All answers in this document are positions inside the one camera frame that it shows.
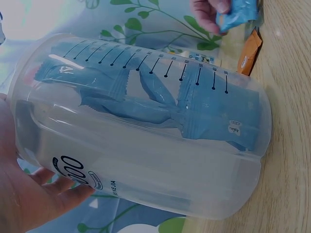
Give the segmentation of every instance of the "blue snack packet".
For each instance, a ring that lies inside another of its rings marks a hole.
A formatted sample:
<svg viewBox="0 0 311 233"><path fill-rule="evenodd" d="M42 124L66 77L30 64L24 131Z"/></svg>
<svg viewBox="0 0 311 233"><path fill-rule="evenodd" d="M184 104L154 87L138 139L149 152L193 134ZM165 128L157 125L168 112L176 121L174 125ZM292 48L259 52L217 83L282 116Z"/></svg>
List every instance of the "blue snack packet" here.
<svg viewBox="0 0 311 233"><path fill-rule="evenodd" d="M226 141L239 150L254 150L259 133L259 93L227 83L207 69L201 70L206 78L198 83L196 70L187 70L180 86L177 106L182 117L176 120L183 138Z"/></svg>
<svg viewBox="0 0 311 233"><path fill-rule="evenodd" d="M257 19L257 0L232 0L231 11L222 15L217 13L216 23L220 27L220 33Z"/></svg>

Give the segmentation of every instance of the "green leaf pattern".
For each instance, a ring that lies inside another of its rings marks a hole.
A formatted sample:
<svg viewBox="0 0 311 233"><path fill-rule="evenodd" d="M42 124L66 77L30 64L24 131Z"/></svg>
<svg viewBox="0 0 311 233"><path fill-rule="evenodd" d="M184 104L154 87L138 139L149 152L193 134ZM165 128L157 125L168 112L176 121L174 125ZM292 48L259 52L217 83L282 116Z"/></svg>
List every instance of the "green leaf pattern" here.
<svg viewBox="0 0 311 233"><path fill-rule="evenodd" d="M137 18L129 18L128 21L125 23L125 26L128 29L140 31L142 30L142 25Z"/></svg>
<svg viewBox="0 0 311 233"><path fill-rule="evenodd" d="M136 9L136 7L129 7L129 8L126 8L126 9L124 10L124 12L130 13L130 12L132 12L132 11L135 11L135 9Z"/></svg>
<svg viewBox="0 0 311 233"><path fill-rule="evenodd" d="M110 4L112 5L130 5L129 7L126 7L124 9L124 12L131 13L134 12L136 9L144 9L137 13L137 16L141 19L146 19L150 16L151 12L158 12L159 14L163 14L163 16L170 17L174 19L177 23L181 24L185 27L185 29L188 29L191 33L183 33L180 31L175 30L164 30L164 31L158 31L158 32L146 32L143 29L143 25L141 21L136 17L130 17L127 22L124 24L125 28L133 30L132 32L125 33L123 28L120 25L115 25L113 29L117 32L119 32L122 36L114 36L114 34L110 33L108 30L102 30L101 36L107 37L106 40L108 41L115 41L115 42L122 42L123 40L126 40L129 45L134 45L137 41L137 39L146 34L158 34L158 33L173 33L175 35L175 38L171 39L167 45L156 48L157 50L162 51L171 51L175 52L178 51L179 53L182 53L182 49L175 48L173 46L174 42L182 37L190 37L198 40L197 43L197 50L214 50L219 47L219 42L217 41L221 40L221 36L212 35L209 32L205 31L202 27L199 26L197 21L192 16L184 16L184 21L178 20L171 16L169 13L164 12L159 7L159 0L148 0L152 5L143 5L140 3L140 0L110 0Z"/></svg>
<svg viewBox="0 0 311 233"><path fill-rule="evenodd" d="M154 5L159 6L159 0L148 0L149 2L151 2Z"/></svg>
<svg viewBox="0 0 311 233"><path fill-rule="evenodd" d="M133 4L130 0L111 0L110 4L112 5L124 5L124 4Z"/></svg>
<svg viewBox="0 0 311 233"><path fill-rule="evenodd" d="M141 11L138 13L138 16L140 16L141 18L145 19L149 16L149 12L148 11Z"/></svg>

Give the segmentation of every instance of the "blue packet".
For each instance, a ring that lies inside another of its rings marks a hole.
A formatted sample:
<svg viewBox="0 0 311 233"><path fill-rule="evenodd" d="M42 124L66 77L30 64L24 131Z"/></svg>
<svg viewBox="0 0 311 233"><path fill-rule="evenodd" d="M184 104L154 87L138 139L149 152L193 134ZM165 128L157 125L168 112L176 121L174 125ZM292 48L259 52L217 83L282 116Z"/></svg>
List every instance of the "blue packet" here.
<svg viewBox="0 0 311 233"><path fill-rule="evenodd" d="M220 33L257 19L257 0L232 0L231 10L228 14L216 16L216 23L220 27Z"/></svg>
<svg viewBox="0 0 311 233"><path fill-rule="evenodd" d="M153 100L126 97L123 101L103 98L85 98L82 105L89 105L94 110L106 112L117 117L133 119L138 122L162 124L171 118L168 107Z"/></svg>
<svg viewBox="0 0 311 233"><path fill-rule="evenodd" d="M208 69L188 69L180 86L178 120L184 138L227 141L253 150L259 133L259 93L226 82Z"/></svg>
<svg viewBox="0 0 311 233"><path fill-rule="evenodd" d="M176 106L174 97L163 82L154 73L150 74L149 71L150 68L142 63L139 71L140 83L149 98L167 106Z"/></svg>

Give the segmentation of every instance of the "wooden table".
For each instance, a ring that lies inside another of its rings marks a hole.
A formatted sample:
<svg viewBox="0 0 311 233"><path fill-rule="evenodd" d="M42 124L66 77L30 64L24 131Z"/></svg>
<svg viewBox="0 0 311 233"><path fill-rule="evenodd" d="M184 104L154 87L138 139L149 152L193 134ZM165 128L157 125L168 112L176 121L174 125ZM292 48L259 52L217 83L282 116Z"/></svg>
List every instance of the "wooden table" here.
<svg viewBox="0 0 311 233"><path fill-rule="evenodd" d="M264 0L264 18L251 76L270 99L273 135L259 184L232 217L188 218L184 233L311 233L311 0Z"/></svg>

